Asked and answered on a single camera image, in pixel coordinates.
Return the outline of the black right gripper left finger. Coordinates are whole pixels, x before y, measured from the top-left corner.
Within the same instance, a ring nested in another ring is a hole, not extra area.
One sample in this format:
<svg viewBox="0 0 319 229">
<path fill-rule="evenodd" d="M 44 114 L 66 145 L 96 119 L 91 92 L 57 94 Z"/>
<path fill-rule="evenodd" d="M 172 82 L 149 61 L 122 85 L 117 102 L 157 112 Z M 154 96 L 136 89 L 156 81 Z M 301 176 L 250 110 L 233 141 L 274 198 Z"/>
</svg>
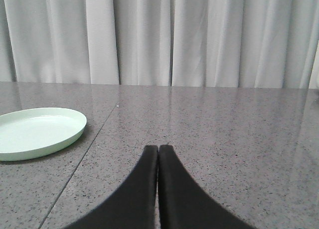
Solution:
<svg viewBox="0 0 319 229">
<path fill-rule="evenodd" d="M 123 183 L 68 229 L 154 229 L 158 147 L 148 145 Z"/>
</svg>

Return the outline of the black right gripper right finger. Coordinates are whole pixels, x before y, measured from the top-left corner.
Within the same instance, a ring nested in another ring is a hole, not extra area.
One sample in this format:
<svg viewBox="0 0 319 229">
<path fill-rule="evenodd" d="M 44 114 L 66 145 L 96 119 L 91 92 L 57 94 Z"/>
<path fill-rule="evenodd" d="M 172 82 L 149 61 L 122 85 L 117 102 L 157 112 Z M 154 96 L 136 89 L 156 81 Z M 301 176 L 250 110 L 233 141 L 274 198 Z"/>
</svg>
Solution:
<svg viewBox="0 0 319 229">
<path fill-rule="evenodd" d="M 252 228 L 194 181 L 171 145 L 159 148 L 159 217 L 162 229 Z"/>
</svg>

